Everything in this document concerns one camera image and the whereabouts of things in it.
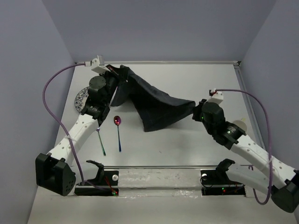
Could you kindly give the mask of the dark checked cloth napkin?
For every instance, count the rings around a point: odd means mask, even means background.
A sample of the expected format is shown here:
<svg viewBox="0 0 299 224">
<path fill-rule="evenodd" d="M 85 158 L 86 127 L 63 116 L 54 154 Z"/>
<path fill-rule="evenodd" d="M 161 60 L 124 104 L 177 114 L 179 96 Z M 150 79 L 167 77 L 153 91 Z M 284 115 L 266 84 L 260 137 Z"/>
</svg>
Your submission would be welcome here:
<svg viewBox="0 0 299 224">
<path fill-rule="evenodd" d="M 126 81 L 119 84 L 111 106 L 117 107 L 132 101 L 145 132 L 164 129 L 193 113 L 196 103 L 192 100 L 174 98 L 150 85 L 129 67 L 112 67 Z"/>
</svg>

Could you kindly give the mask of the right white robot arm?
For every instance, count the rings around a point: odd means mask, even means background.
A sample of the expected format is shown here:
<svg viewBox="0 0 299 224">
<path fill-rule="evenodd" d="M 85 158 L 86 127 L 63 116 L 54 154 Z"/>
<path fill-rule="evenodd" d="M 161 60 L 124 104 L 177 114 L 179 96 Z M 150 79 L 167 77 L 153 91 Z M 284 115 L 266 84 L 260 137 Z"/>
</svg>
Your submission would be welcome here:
<svg viewBox="0 0 299 224">
<path fill-rule="evenodd" d="M 284 164 L 269 151 L 256 144 L 245 131 L 225 120 L 219 106 L 222 100 L 203 99 L 193 110 L 192 119 L 201 122 L 215 142 L 241 156 L 257 171 L 249 171 L 226 160 L 225 167 L 215 171 L 218 182 L 228 180 L 244 183 L 251 188 L 268 194 L 269 198 L 283 211 L 293 213 L 299 205 L 299 172 Z"/>
</svg>

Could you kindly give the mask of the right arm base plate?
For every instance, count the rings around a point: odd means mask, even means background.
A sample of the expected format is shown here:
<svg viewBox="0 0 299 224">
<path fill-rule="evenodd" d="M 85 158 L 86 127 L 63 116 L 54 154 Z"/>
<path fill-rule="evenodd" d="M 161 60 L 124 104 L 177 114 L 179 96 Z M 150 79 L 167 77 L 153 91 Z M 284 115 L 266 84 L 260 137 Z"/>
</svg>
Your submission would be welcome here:
<svg viewBox="0 0 299 224">
<path fill-rule="evenodd" d="M 202 170 L 200 183 L 202 196 L 245 196 L 245 185 L 228 178 L 228 168 L 235 164 L 233 160 L 221 161 L 215 169 Z"/>
</svg>

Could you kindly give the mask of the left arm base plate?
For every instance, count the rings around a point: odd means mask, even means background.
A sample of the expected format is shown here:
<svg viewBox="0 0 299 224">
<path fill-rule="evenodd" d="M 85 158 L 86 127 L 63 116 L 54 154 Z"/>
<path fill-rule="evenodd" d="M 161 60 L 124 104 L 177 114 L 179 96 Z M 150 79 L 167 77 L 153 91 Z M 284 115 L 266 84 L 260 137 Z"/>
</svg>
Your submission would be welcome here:
<svg viewBox="0 0 299 224">
<path fill-rule="evenodd" d="M 77 180 L 73 190 L 76 196 L 118 196 L 119 170 L 106 169 L 103 164 L 87 160 L 81 166 L 85 182 Z"/>
</svg>

